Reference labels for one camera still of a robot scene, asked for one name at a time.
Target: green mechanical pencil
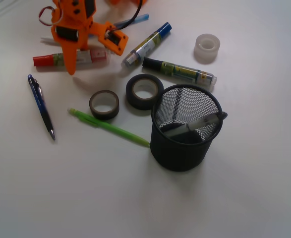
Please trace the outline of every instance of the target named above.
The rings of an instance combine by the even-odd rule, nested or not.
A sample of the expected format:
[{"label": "green mechanical pencil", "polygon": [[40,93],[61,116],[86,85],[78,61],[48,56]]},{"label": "green mechanical pencil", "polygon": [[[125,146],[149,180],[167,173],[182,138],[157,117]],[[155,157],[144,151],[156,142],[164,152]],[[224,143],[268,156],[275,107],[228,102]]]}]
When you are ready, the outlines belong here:
[{"label": "green mechanical pencil", "polygon": [[135,134],[132,134],[132,133],[130,133],[126,130],[123,130],[119,127],[116,127],[114,125],[111,125],[107,122],[98,120],[90,115],[87,115],[83,112],[77,111],[74,108],[68,109],[68,111],[70,114],[77,117],[80,121],[82,121],[84,123],[87,123],[87,124],[92,125],[92,126],[99,126],[103,129],[111,131],[114,134],[120,135],[120,136],[122,136],[130,141],[133,141],[135,143],[138,143],[138,144],[141,144],[141,145],[144,145],[147,147],[150,145],[150,143],[147,140],[145,140],[145,139],[143,139]]}]

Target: pen tip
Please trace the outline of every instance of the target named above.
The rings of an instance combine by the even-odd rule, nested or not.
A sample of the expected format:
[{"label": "pen tip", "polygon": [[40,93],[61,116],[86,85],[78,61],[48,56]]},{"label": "pen tip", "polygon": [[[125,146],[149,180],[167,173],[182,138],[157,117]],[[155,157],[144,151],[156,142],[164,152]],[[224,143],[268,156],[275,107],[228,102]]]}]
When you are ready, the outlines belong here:
[{"label": "pen tip", "polygon": [[54,134],[54,131],[53,131],[53,130],[50,130],[50,135],[51,135],[51,137],[53,138],[53,140],[56,140],[56,138],[55,138],[55,134]]}]

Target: red marker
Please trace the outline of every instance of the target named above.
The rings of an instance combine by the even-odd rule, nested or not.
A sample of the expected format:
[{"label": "red marker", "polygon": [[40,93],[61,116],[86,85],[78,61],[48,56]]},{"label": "red marker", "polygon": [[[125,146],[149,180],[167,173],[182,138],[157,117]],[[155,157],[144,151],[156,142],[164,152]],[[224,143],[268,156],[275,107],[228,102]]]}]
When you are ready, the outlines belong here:
[{"label": "red marker", "polygon": [[[91,49],[88,51],[77,51],[76,64],[107,62],[110,52],[107,49]],[[64,66],[62,53],[48,56],[33,57],[34,66]]]}]

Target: blue pen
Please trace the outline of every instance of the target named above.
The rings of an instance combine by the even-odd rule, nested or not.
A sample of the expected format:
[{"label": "blue pen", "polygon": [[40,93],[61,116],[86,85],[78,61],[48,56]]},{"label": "blue pen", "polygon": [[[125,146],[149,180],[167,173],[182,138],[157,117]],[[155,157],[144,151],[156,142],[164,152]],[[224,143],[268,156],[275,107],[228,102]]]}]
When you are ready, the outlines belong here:
[{"label": "blue pen", "polygon": [[31,74],[29,74],[27,78],[28,78],[28,83],[30,84],[30,87],[32,89],[36,104],[38,106],[38,109],[40,110],[42,119],[47,128],[47,131],[50,133],[52,139],[55,140],[54,128],[52,125],[50,115],[48,114],[47,109],[45,107],[45,102],[43,99],[43,92],[42,92],[41,86],[36,81],[36,79],[33,78]]}]

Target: blue marker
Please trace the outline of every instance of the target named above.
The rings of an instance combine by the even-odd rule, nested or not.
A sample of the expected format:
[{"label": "blue marker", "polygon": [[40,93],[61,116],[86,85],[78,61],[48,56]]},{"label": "blue marker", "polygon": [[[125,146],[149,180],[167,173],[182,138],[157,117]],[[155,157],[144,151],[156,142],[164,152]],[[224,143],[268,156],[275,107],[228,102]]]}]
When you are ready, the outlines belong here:
[{"label": "blue marker", "polygon": [[122,65],[131,67],[138,65],[144,57],[146,57],[157,45],[160,44],[162,39],[167,36],[172,27],[167,22],[160,29],[155,31],[152,35],[145,39],[140,45],[138,45],[127,57],[122,61]]}]

